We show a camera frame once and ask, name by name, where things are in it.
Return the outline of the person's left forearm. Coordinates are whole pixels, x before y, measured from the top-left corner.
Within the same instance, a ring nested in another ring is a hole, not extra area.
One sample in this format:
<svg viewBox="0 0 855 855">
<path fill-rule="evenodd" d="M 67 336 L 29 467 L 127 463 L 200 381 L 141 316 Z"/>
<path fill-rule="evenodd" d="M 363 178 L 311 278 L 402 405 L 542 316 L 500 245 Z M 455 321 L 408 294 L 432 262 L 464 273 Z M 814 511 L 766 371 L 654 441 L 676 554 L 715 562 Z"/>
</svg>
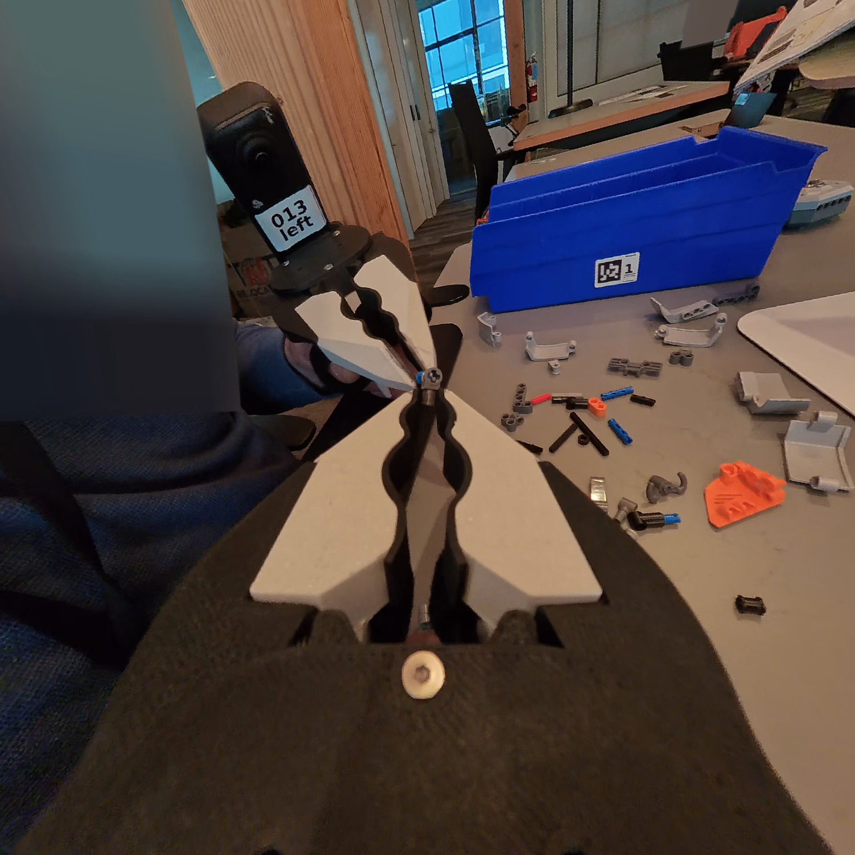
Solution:
<svg viewBox="0 0 855 855">
<path fill-rule="evenodd" d="M 331 398 L 313 374 L 308 344 L 290 342 L 277 326 L 232 322 L 240 401 L 248 415 L 275 415 Z"/>
</svg>

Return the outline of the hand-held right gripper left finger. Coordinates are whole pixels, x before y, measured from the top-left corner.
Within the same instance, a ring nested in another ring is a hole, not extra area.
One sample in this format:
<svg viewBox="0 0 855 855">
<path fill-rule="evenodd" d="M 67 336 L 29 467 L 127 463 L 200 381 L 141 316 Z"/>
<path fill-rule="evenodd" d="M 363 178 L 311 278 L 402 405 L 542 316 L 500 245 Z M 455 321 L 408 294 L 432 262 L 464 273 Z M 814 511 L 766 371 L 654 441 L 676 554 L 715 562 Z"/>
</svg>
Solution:
<svg viewBox="0 0 855 855">
<path fill-rule="evenodd" d="M 422 452 L 417 393 L 321 454 L 250 586 L 256 602 L 341 611 L 358 638 L 407 635 L 414 578 L 406 505 Z"/>
</svg>

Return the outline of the background wooden table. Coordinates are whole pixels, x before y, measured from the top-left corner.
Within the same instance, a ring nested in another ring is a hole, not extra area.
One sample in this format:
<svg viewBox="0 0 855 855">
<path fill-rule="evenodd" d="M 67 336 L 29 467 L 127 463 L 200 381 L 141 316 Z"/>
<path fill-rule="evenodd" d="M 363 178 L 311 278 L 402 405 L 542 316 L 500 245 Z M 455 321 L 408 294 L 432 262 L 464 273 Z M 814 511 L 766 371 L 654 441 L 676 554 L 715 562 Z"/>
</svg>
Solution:
<svg viewBox="0 0 855 855">
<path fill-rule="evenodd" d="M 515 152 L 645 119 L 729 94 L 728 80 L 668 81 L 656 97 L 623 99 L 529 123 L 513 143 Z"/>
</svg>

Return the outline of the instruction booklet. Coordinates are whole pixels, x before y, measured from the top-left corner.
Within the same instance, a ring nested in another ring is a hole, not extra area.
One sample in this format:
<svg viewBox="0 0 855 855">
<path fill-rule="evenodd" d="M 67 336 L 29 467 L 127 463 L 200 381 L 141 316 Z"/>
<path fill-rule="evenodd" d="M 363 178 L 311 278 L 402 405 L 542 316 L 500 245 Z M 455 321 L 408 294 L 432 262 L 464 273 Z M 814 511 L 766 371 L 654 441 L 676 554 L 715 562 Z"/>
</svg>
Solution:
<svg viewBox="0 0 855 855">
<path fill-rule="evenodd" d="M 748 90 L 758 80 L 797 61 L 853 26 L 854 1 L 799 1 L 753 59 L 733 92 Z"/>
</svg>

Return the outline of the person's left hand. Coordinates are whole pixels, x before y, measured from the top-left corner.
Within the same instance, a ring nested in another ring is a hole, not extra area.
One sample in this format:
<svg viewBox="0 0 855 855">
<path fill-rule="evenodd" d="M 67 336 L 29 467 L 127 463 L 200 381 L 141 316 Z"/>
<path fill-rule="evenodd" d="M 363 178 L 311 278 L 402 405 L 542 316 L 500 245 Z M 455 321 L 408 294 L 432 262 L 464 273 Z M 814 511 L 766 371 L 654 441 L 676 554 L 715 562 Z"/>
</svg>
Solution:
<svg viewBox="0 0 855 855">
<path fill-rule="evenodd" d="M 284 357 L 300 375 L 324 396 L 339 396 L 349 391 L 365 391 L 369 379 L 332 362 L 314 343 L 283 338 Z"/>
</svg>

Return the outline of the orange flat panel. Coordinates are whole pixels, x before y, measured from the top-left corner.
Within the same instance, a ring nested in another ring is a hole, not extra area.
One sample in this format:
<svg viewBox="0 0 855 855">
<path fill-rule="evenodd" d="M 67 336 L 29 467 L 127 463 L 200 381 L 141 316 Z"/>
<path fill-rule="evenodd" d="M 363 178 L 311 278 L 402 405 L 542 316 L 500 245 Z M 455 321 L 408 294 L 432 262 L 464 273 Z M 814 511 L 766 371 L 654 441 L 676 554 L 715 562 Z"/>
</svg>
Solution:
<svg viewBox="0 0 855 855">
<path fill-rule="evenodd" d="M 717 529 L 781 505 L 785 480 L 744 462 L 721 464 L 704 489 L 708 520 Z"/>
</svg>

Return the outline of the light grey angled panel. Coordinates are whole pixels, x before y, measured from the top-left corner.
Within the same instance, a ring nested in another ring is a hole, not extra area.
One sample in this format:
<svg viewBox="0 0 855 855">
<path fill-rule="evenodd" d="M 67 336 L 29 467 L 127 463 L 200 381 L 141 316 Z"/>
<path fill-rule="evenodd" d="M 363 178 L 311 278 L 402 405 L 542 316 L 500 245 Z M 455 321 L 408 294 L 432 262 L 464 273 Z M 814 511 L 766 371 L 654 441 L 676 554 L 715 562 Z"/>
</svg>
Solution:
<svg viewBox="0 0 855 855">
<path fill-rule="evenodd" d="M 655 297 L 650 297 L 651 305 L 657 310 L 668 325 L 690 322 L 711 315 L 717 315 L 719 308 L 709 300 L 699 300 L 689 305 L 683 305 L 675 309 L 669 309 Z"/>
</svg>

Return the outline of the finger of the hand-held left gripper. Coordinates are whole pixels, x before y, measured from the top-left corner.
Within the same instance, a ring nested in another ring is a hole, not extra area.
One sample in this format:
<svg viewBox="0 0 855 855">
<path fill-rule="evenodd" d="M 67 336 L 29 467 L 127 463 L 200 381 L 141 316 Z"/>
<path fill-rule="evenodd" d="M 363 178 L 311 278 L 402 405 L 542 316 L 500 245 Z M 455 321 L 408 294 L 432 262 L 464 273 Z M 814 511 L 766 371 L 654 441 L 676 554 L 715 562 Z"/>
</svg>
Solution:
<svg viewBox="0 0 855 855">
<path fill-rule="evenodd" d="M 398 323 L 399 336 L 419 365 L 419 296 L 392 297 L 391 301 L 391 318 Z M 384 394 L 391 389 L 415 390 L 414 377 L 392 347 L 384 339 L 369 335 L 361 320 L 346 317 L 343 305 L 339 294 L 324 293 L 306 299 L 295 312 L 332 362 L 368 378 Z"/>
<path fill-rule="evenodd" d="M 366 356 L 353 358 L 368 376 L 401 376 L 436 366 L 436 351 L 419 287 L 387 257 L 366 262 L 354 277 L 360 344 Z"/>
</svg>

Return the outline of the black office chair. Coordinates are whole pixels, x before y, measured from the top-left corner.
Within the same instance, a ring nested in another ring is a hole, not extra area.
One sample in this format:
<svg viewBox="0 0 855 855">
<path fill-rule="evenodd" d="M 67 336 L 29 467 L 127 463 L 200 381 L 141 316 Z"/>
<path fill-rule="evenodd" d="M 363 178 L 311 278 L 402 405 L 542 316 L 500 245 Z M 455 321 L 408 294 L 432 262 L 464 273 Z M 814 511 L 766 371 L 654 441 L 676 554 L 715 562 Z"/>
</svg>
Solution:
<svg viewBox="0 0 855 855">
<path fill-rule="evenodd" d="M 516 132 L 511 126 L 487 126 L 470 80 L 451 83 L 448 88 L 476 172 L 475 218 L 479 220 L 486 215 L 493 187 L 501 184 L 515 165 Z"/>
</svg>

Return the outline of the orange storage bin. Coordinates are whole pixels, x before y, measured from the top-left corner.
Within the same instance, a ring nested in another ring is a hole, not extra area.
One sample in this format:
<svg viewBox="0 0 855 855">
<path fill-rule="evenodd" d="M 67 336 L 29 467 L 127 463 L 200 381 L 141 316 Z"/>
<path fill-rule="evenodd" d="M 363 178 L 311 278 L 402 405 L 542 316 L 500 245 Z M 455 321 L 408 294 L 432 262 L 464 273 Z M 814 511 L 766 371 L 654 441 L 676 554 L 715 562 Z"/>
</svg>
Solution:
<svg viewBox="0 0 855 855">
<path fill-rule="evenodd" d="M 729 30 L 722 54 L 724 62 L 755 59 L 787 14 L 785 5 L 778 5 L 773 12 L 763 16 L 744 13 Z"/>
</svg>

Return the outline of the blue storage box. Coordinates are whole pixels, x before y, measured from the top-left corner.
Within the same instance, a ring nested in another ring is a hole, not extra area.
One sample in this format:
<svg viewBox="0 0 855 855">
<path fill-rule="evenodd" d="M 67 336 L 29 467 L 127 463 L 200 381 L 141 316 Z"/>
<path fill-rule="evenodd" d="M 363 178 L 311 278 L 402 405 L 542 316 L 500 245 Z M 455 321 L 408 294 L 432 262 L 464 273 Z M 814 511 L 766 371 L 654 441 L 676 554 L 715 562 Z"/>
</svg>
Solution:
<svg viewBox="0 0 855 855">
<path fill-rule="evenodd" d="M 498 313 L 758 277 L 826 150 L 727 126 L 503 183 L 471 292 Z"/>
</svg>

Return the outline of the white stand base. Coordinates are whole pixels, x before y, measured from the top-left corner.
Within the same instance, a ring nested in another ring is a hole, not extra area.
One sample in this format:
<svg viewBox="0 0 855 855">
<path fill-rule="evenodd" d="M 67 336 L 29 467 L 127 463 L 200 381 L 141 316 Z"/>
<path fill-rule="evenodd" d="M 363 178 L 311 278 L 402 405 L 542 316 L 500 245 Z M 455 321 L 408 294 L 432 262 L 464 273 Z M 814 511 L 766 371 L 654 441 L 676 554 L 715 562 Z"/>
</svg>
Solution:
<svg viewBox="0 0 855 855">
<path fill-rule="evenodd" d="M 755 310 L 739 332 L 854 415 L 854 293 Z"/>
</svg>

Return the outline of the grey controller hub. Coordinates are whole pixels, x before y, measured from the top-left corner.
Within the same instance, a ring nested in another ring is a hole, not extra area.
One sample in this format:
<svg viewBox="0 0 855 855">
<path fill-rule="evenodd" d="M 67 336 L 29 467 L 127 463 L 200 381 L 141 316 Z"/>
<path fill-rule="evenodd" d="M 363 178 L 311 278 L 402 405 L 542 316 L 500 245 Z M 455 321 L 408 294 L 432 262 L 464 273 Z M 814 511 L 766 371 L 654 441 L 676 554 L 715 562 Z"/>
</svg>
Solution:
<svg viewBox="0 0 855 855">
<path fill-rule="evenodd" d="M 851 202 L 853 187 L 844 180 L 812 179 L 802 189 L 784 228 L 808 228 L 842 215 Z"/>
</svg>

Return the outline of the grey curved panel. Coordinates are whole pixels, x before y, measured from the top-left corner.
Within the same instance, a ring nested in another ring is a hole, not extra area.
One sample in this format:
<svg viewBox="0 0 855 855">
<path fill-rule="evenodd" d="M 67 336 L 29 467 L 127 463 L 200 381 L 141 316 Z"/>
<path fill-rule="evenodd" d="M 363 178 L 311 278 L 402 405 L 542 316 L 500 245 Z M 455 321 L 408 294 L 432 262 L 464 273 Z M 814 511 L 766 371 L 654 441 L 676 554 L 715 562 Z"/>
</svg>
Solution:
<svg viewBox="0 0 855 855">
<path fill-rule="evenodd" d="M 819 493 L 852 492 L 845 456 L 850 432 L 834 411 L 816 411 L 808 422 L 790 421 L 783 440 L 786 480 Z"/>
<path fill-rule="evenodd" d="M 712 347 L 721 337 L 728 323 L 727 313 L 719 313 L 708 329 L 661 325 L 655 337 L 673 349 L 698 349 Z"/>
<path fill-rule="evenodd" d="M 810 407 L 809 399 L 789 394 L 778 373 L 740 371 L 735 386 L 739 401 L 752 415 L 798 415 Z"/>
<path fill-rule="evenodd" d="M 525 351 L 528 358 L 533 362 L 561 362 L 569 359 L 575 354 L 576 342 L 574 340 L 558 344 L 539 344 L 532 331 L 528 331 L 525 337 Z"/>
</svg>

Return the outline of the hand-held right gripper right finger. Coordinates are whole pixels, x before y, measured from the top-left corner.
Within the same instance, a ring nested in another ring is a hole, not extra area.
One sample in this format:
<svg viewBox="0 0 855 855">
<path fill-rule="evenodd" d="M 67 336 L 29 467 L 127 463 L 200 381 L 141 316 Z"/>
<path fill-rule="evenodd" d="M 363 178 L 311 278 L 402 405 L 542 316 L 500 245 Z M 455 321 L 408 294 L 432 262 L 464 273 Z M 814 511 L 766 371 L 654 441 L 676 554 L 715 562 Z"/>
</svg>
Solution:
<svg viewBox="0 0 855 855">
<path fill-rule="evenodd" d="M 546 470 L 451 391 L 436 400 L 443 474 L 454 495 L 429 602 L 445 644 L 473 643 L 509 612 L 588 604 L 603 593 Z"/>
</svg>

